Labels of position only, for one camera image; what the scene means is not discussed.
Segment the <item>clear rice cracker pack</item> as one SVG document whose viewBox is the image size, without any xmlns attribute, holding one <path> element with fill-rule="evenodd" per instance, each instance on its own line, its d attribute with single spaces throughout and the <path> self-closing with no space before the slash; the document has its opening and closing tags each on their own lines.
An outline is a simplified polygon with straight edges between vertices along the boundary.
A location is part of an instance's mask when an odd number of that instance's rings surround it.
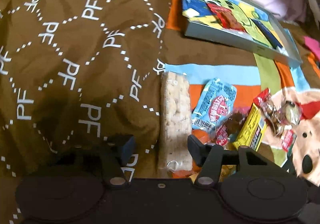
<svg viewBox="0 0 320 224">
<path fill-rule="evenodd" d="M 189 81 L 183 74 L 166 71 L 161 85 L 161 131 L 158 168 L 190 171 L 193 159 L 187 140 L 191 134 Z"/>
</svg>

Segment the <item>yellow snack bar box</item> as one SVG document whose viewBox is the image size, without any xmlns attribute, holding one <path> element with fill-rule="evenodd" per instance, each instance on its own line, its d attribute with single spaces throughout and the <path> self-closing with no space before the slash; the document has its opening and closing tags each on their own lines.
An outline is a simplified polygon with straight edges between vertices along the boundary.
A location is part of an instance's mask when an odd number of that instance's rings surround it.
<svg viewBox="0 0 320 224">
<path fill-rule="evenodd" d="M 240 130 L 233 146 L 239 149 L 240 146 L 248 146 L 254 151 L 258 151 L 265 134 L 267 124 L 259 108 L 253 103 L 247 119 Z"/>
</svg>

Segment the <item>blue snack packet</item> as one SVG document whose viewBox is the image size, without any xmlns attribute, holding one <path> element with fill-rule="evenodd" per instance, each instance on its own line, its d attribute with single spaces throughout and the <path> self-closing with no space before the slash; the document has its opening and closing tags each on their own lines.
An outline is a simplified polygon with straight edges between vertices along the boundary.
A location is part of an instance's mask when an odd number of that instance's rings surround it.
<svg viewBox="0 0 320 224">
<path fill-rule="evenodd" d="M 231 114 L 236 94 L 235 86 L 219 78 L 211 79 L 205 85 L 191 114 L 192 128 L 212 134 Z"/>
</svg>

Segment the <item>red clear nut packet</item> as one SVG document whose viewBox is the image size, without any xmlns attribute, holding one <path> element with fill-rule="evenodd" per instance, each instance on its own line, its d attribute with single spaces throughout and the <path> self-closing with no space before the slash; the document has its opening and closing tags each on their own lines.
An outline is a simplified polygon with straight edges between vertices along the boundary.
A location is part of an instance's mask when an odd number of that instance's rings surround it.
<svg viewBox="0 0 320 224">
<path fill-rule="evenodd" d="M 263 112 L 273 135 L 281 139 L 282 149 L 291 155 L 297 137 L 294 129 L 299 125 L 302 115 L 300 106 L 293 101 L 282 99 L 280 107 L 277 108 L 271 100 L 269 88 L 264 89 L 253 102 Z"/>
</svg>

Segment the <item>orange jelly cup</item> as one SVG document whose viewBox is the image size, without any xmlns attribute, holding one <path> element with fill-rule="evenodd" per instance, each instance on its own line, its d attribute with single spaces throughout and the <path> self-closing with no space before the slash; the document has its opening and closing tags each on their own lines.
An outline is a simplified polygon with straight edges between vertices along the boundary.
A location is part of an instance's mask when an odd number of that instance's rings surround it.
<svg viewBox="0 0 320 224">
<path fill-rule="evenodd" d="M 207 132 L 201 129 L 193 129 L 191 132 L 203 144 L 210 142 L 210 136 Z"/>
</svg>

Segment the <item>dark dried-fruit snack packet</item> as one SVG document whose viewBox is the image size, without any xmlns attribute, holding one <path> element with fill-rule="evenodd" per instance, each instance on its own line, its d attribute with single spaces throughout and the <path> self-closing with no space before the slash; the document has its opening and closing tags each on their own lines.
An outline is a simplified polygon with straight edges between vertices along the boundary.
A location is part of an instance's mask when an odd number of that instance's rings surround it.
<svg viewBox="0 0 320 224">
<path fill-rule="evenodd" d="M 229 143 L 236 141 L 240 130 L 242 130 L 248 114 L 234 112 L 216 130 L 215 143 L 225 147 Z"/>
</svg>

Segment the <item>colourful cartoon bedsheet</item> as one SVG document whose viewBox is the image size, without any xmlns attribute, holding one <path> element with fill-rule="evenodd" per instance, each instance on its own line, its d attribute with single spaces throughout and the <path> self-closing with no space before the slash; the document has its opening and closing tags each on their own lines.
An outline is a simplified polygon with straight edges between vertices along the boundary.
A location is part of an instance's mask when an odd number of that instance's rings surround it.
<svg viewBox="0 0 320 224">
<path fill-rule="evenodd" d="M 171 0 L 163 32 L 164 57 L 158 59 L 154 71 L 186 73 L 192 107 L 196 106 L 204 85 L 216 77 L 236 87 L 235 108 L 248 109 L 265 88 L 270 89 L 275 104 L 280 104 L 283 98 L 298 102 L 303 108 L 303 118 L 296 129 L 293 166 L 298 176 L 319 184 L 319 69 L 312 39 L 299 27 L 285 25 L 303 58 L 301 67 L 291 69 L 241 49 L 185 38 L 182 25 L 181 1 Z"/>
</svg>

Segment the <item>brown PF patterned blanket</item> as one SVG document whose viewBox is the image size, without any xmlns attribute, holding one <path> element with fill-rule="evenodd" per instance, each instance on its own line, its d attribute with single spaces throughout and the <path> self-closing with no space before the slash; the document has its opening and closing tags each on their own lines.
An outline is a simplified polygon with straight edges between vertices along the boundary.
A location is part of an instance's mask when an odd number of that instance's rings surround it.
<svg viewBox="0 0 320 224">
<path fill-rule="evenodd" d="M 24 174 L 72 147 L 136 139 L 127 178 L 156 176 L 171 0 L 1 0 L 1 223 Z"/>
</svg>

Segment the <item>grey cartoon-lined tray box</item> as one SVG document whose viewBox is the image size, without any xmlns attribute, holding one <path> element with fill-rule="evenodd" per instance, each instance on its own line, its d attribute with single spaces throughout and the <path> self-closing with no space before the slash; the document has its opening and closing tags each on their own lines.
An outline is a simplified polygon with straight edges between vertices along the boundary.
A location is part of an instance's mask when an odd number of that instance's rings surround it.
<svg viewBox="0 0 320 224">
<path fill-rule="evenodd" d="M 243 49 L 296 68 L 302 58 L 288 29 L 249 0 L 182 0 L 185 36 Z"/>
</svg>

